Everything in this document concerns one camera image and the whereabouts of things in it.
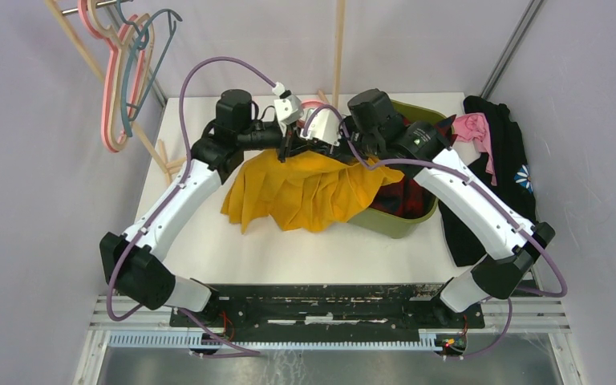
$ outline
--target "white tabletop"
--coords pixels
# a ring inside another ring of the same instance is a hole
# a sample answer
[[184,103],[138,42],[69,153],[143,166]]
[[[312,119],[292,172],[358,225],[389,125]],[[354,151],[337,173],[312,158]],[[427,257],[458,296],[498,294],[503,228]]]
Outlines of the white tabletop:
[[[342,95],[339,108],[347,112]],[[436,110],[446,116],[463,115],[461,92],[391,94],[390,97]],[[300,96],[301,99],[317,99]],[[254,97],[261,109],[273,96]],[[218,98],[187,98],[185,120],[190,143],[215,116]],[[169,99],[159,138],[170,160],[185,154],[180,134],[178,99]],[[473,144],[455,149],[470,163],[478,157]],[[249,159],[256,153],[249,152]],[[282,232],[271,217],[254,220],[245,234],[220,213],[233,174],[192,216],[173,242],[164,264],[175,274],[207,283],[337,284],[445,282],[461,274],[445,243],[440,211],[404,239],[390,239],[355,225],[335,223],[321,233],[303,229]],[[166,189],[164,174],[150,163],[136,217],[141,217]]]

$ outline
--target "laundry basket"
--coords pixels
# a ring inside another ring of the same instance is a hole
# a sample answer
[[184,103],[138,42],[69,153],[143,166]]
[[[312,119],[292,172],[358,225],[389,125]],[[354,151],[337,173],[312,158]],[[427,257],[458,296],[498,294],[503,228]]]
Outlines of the laundry basket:
[[[401,113],[410,122],[423,120],[431,124],[436,124],[447,117],[437,111],[427,108],[413,106],[395,100],[392,100],[392,102],[395,110]],[[405,219],[377,209],[367,208],[358,215],[352,217],[348,223],[383,235],[388,235],[394,239],[400,239],[409,235],[419,223],[430,218],[437,207],[438,198],[429,193],[428,198],[424,200],[424,208],[426,208],[425,213],[419,218]]]

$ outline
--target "cable tie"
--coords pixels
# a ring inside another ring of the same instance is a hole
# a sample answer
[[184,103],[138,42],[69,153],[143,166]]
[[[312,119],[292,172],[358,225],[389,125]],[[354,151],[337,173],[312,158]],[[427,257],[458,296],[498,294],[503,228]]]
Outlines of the cable tie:
[[470,173],[467,176],[468,176],[468,179],[464,180],[462,182],[462,183],[464,183],[465,186],[469,186],[476,179],[476,174],[474,174],[474,173]]
[[522,229],[525,229],[525,225],[522,223],[518,224],[518,228],[517,229],[513,229],[511,231],[513,231],[514,233],[520,233]]

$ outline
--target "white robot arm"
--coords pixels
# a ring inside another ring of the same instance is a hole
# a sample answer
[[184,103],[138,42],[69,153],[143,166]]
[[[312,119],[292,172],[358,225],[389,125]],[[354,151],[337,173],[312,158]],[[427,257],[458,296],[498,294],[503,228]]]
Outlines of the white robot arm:
[[[213,135],[203,136],[192,146],[188,175],[182,178],[187,169],[184,165],[164,195],[122,237],[108,233],[103,238],[100,250],[109,281],[109,274],[115,268],[119,254],[128,246],[127,239],[132,239],[138,232],[143,234],[133,246],[127,264],[120,270],[117,280],[119,291],[149,309],[173,306],[199,312],[206,307],[211,289],[201,282],[171,274],[161,262],[177,234],[201,203],[221,187],[230,173],[242,163],[242,151],[279,148],[278,156],[281,159],[282,156],[290,156],[293,147],[290,133],[301,116],[300,102],[283,87],[281,91],[281,98],[274,105],[281,108],[283,113],[278,114],[278,122],[265,127],[259,127],[260,123],[250,118],[251,95],[240,90],[225,92],[217,105],[217,118],[210,123]],[[553,238],[553,229],[546,223],[534,225],[495,196],[462,162],[436,127],[420,122],[405,126],[402,117],[392,110],[385,93],[365,91],[355,96],[348,105],[352,114],[351,128],[355,129],[355,134],[350,138],[351,144],[355,143],[358,151],[365,154],[389,159],[392,167],[414,178],[419,185],[441,199],[485,247],[486,257],[471,270],[451,279],[434,299],[452,312],[459,313],[490,296],[508,298],[539,257],[521,231],[546,246]],[[320,119],[314,122],[329,126],[313,128],[316,132],[338,131],[338,121]],[[328,138],[327,144],[334,145],[336,134],[319,135],[316,140],[322,140],[323,136]],[[342,145],[339,149],[345,151],[348,147]],[[412,162],[396,164],[401,163],[396,159],[430,160],[435,167],[414,165]],[[454,175],[444,171],[443,166],[450,171],[455,170]],[[485,193],[481,194],[476,186]],[[174,190],[177,194],[165,208],[161,208]],[[152,218],[152,223],[146,223],[158,209],[161,211]],[[502,212],[513,218],[518,224],[517,229]]]

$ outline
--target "gray wall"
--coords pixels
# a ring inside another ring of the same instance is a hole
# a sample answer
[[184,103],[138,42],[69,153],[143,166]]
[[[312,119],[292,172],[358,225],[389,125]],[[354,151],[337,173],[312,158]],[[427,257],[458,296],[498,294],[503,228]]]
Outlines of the gray wall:
[[[101,91],[43,1],[0,2],[0,384],[70,383],[98,242],[135,214],[148,154],[103,148]],[[144,111],[149,135],[158,119]]]
[[[299,94],[330,92],[335,0],[161,0],[127,3],[128,11],[173,8],[184,19],[160,73],[177,96],[195,63],[211,56],[244,59]],[[350,0],[342,63],[342,93],[372,87],[389,92],[480,92],[528,0]],[[165,21],[156,23],[164,30]],[[234,64],[201,71],[188,95],[219,95],[268,87]]]
[[591,384],[616,383],[616,2],[547,2],[492,96],[521,124]]

